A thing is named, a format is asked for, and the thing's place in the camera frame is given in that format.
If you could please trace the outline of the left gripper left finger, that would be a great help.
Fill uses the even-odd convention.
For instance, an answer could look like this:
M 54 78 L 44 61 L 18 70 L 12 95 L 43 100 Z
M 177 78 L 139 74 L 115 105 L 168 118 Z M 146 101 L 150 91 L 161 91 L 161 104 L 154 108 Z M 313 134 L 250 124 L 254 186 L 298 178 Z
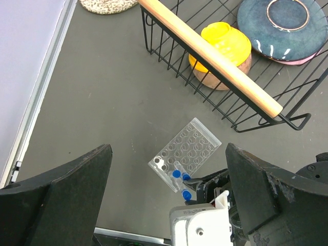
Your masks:
M 1 189 L 1 245 L 91 245 L 112 148 Z

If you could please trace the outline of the blue capped tube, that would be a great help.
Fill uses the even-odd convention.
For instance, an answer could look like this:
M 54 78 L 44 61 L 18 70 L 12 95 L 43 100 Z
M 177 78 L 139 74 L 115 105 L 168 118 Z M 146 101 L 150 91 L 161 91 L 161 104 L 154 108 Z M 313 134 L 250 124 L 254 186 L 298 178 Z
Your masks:
M 184 169 L 184 167 L 182 166 L 182 164 L 180 162 L 175 161 L 174 162 L 174 167 L 175 167 L 175 170 L 179 170 L 181 172 L 181 178 L 182 178 L 182 180 L 189 180 L 189 179 L 191 179 L 190 175 Z
M 184 185 L 183 182 L 179 185 L 179 190 L 185 201 L 191 200 L 192 194 L 190 193 L 190 191 L 187 189 L 187 187 Z
M 176 182 L 178 179 L 181 178 L 181 172 L 179 170 L 174 170 L 171 174 L 173 182 Z

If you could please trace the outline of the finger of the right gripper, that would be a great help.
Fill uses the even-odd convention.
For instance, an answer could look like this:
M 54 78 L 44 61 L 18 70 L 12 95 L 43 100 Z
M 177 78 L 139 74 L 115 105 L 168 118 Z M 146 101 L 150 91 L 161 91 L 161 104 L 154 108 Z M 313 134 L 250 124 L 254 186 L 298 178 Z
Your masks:
M 209 185 L 211 183 L 217 185 L 226 182 L 228 182 L 228 169 L 222 169 L 202 178 L 190 178 L 183 181 L 187 187 L 199 187 L 200 185 Z

